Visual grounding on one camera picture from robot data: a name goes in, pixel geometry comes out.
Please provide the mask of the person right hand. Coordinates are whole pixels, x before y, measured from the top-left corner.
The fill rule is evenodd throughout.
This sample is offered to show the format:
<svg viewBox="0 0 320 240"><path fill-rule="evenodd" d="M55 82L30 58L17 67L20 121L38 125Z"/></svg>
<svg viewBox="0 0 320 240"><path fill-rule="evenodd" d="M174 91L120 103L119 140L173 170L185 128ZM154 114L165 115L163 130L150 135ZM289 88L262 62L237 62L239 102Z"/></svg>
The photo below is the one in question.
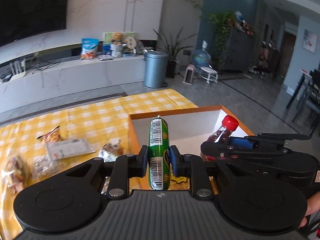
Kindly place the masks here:
<svg viewBox="0 0 320 240"><path fill-rule="evenodd" d="M320 210L320 192L317 192L316 194L311 196L307 200L307 204L308 204L307 211L303 220L301 221L301 224L299 226L300 228L306 225L308 215L314 214Z"/></svg>

